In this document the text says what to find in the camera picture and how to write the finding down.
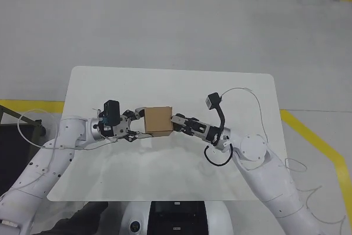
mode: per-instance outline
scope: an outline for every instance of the gray floor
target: gray floor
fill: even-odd
[[[0,99],[64,100],[76,65],[270,73],[280,108],[301,110],[292,114],[346,158],[352,180],[352,3],[0,0]],[[323,185],[311,209],[340,220],[345,208],[332,163],[283,129],[288,156],[309,167],[293,173],[297,186]],[[45,202],[34,231],[82,203],[66,205]],[[227,205],[236,234],[282,234],[259,202]],[[338,225],[322,226],[338,234]],[[343,234],[351,234],[348,220]]]

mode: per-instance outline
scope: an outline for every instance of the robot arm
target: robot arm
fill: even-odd
[[[228,161],[232,158],[255,196],[272,212],[286,234],[325,235],[318,221],[301,202],[286,166],[261,136],[239,136],[226,127],[220,132],[218,127],[179,113],[172,117],[172,122],[175,131],[197,136],[222,152],[230,151]],[[206,151],[205,156],[211,162]],[[257,166],[247,167],[247,162],[257,163]]]
[[[112,142],[152,137],[134,132],[131,121],[144,116],[143,108],[119,113],[119,103],[109,100],[98,118],[65,117],[59,134],[44,144],[11,188],[0,197],[0,235],[29,234],[42,199],[50,192],[74,158],[75,149],[85,149],[112,137]]]

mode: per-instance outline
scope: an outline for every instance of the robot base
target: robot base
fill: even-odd
[[[226,205],[208,202],[130,202],[119,235],[233,235]]]

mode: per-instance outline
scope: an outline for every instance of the cardboard box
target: cardboard box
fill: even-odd
[[[145,130],[153,137],[169,136],[173,131],[172,107],[145,108]]]

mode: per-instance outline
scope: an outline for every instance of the white table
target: white table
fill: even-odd
[[[269,145],[280,158],[286,158],[274,80],[268,74],[77,66],[71,73],[63,115],[94,117],[93,109],[102,109],[113,99],[120,102],[121,112],[141,106],[172,106],[173,114],[218,126],[218,115],[208,110],[206,96],[221,95],[237,86],[257,95]],[[233,90],[221,106],[227,127],[241,135],[263,135],[259,108],[251,94]],[[143,121],[133,122],[132,129],[144,131]],[[48,199],[256,200],[233,162],[223,167],[207,162],[205,146],[197,137],[173,132],[169,137],[133,143],[121,140],[94,151],[78,151]],[[216,162],[228,157],[212,151],[209,155]]]

